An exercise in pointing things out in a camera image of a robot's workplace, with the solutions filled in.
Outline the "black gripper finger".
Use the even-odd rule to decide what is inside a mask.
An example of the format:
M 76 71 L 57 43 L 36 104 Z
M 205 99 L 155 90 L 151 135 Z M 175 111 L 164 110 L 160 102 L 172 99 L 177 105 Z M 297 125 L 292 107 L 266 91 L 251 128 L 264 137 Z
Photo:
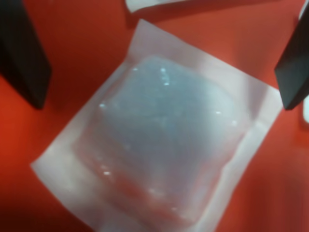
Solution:
M 0 2 L 0 73 L 36 109 L 42 109 L 52 68 L 21 0 Z
M 275 75 L 284 109 L 292 110 L 309 94 L 309 12 L 304 11 L 279 62 Z

